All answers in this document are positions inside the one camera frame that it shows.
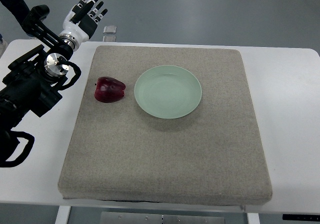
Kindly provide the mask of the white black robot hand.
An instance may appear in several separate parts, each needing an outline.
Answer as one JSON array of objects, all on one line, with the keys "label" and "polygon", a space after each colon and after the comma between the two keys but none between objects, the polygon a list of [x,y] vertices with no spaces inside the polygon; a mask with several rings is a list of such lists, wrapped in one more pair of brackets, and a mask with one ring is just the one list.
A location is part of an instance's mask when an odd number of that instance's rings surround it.
[{"label": "white black robot hand", "polygon": [[108,12],[103,7],[101,0],[79,0],[65,17],[59,37],[74,52],[94,35],[99,22]]}]

